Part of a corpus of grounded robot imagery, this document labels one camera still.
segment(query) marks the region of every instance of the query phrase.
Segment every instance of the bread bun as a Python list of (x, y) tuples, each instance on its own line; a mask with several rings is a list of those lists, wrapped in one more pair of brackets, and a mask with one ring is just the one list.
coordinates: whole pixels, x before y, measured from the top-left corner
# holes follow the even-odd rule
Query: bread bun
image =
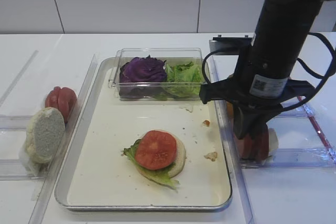
[(26, 129), (25, 151), (30, 159), (38, 164), (50, 162), (64, 131), (64, 119), (59, 110), (48, 107), (37, 112)]
[[(183, 142), (180, 139), (177, 138), (177, 136), (173, 135), (172, 133), (170, 133), (168, 131), (162, 131), (162, 130), (156, 130), (156, 131), (161, 131), (161, 132), (168, 133), (168, 134), (172, 135), (175, 138), (175, 140), (176, 140), (176, 159), (174, 161), (175, 165), (168, 172), (169, 178), (175, 177), (184, 168), (185, 159), (186, 159), (186, 150), (185, 150), (184, 144), (183, 144)], [(146, 176), (146, 173), (142, 172), (141, 169), (139, 169), (138, 167), (136, 169), (138, 170), (138, 172), (141, 175), (143, 175), (144, 177), (148, 178)]]

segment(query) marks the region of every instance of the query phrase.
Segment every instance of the white wall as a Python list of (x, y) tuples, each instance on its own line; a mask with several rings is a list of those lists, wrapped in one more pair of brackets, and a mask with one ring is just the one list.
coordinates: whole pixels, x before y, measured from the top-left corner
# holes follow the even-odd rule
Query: white wall
[[(201, 0), (200, 33), (254, 31), (264, 0)], [(331, 31), (336, 22), (336, 1), (325, 2), (311, 28)]]
[(195, 33), (199, 0), (56, 0), (66, 33)]
[(0, 0), (0, 33), (62, 33), (54, 0)]
[[(62, 33), (62, 25), (66, 33), (251, 32), (263, 2), (0, 0), (0, 33)], [(336, 1), (326, 2), (312, 30), (331, 31), (335, 22)]]

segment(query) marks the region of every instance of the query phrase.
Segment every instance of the tomato slice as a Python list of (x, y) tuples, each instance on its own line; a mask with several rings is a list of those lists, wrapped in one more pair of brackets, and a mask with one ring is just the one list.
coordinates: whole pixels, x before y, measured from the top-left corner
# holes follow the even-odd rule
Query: tomato slice
[(60, 91), (60, 87), (54, 87), (53, 90), (49, 93), (45, 101), (45, 107), (53, 107), (58, 109), (58, 95)]
[(149, 170), (169, 166), (176, 159), (176, 139), (167, 132), (148, 131), (135, 153), (137, 163)]
[(77, 97), (75, 92), (70, 88), (62, 88), (58, 96), (58, 110), (64, 117), (64, 122), (68, 122), (68, 117), (72, 107), (76, 104)]

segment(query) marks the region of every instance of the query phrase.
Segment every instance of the crumb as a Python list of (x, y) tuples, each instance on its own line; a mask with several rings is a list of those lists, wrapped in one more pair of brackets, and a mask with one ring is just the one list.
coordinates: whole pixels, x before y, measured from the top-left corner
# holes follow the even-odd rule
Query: crumb
[(218, 156), (217, 152), (210, 152), (210, 153), (204, 155), (204, 157), (206, 159), (210, 159), (212, 162), (216, 161), (217, 156)]
[(210, 126), (210, 121), (209, 121), (209, 120), (204, 120), (204, 121), (203, 121), (203, 124), (204, 124), (205, 126), (209, 127), (209, 126)]

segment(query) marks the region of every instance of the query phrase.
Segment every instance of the white tray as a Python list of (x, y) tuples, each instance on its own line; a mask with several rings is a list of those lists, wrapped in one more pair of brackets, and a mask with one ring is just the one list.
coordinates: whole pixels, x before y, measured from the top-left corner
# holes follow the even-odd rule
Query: white tray
[[(120, 101), (108, 87), (113, 59), (98, 71), (81, 123), (55, 188), (56, 200), (74, 211), (213, 211), (232, 198), (214, 103)], [(202, 122), (209, 120), (210, 127)], [(183, 141), (187, 160), (177, 191), (135, 169), (122, 150), (149, 130), (161, 129)], [(212, 162), (204, 155), (216, 151)]]

